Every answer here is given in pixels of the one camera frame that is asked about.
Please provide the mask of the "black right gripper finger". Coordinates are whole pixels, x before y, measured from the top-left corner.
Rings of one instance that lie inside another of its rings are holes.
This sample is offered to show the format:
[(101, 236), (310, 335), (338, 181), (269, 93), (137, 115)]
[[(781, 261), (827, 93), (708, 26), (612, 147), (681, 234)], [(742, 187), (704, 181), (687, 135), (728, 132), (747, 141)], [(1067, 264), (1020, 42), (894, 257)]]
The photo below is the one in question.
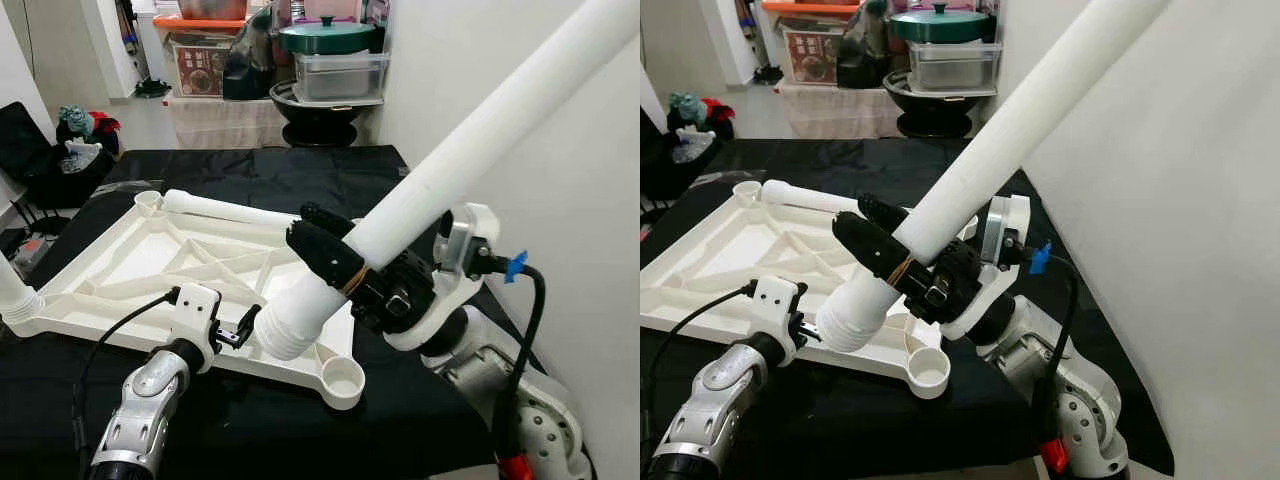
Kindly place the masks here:
[(300, 219), (305, 225), (319, 229), (321, 233), (338, 239), (344, 238), (355, 228), (352, 219), (333, 212), (315, 202), (301, 205)]
[(890, 233), (855, 212), (837, 212), (832, 234), (873, 276), (896, 285), (916, 266), (910, 251)]
[(858, 209), (868, 221), (881, 229), (897, 229), (909, 214), (905, 207), (887, 204), (874, 195), (859, 195)]
[(325, 285), (352, 296), (366, 273), (365, 259), (344, 242), (355, 227), (351, 220), (293, 221), (285, 229), (285, 243)]

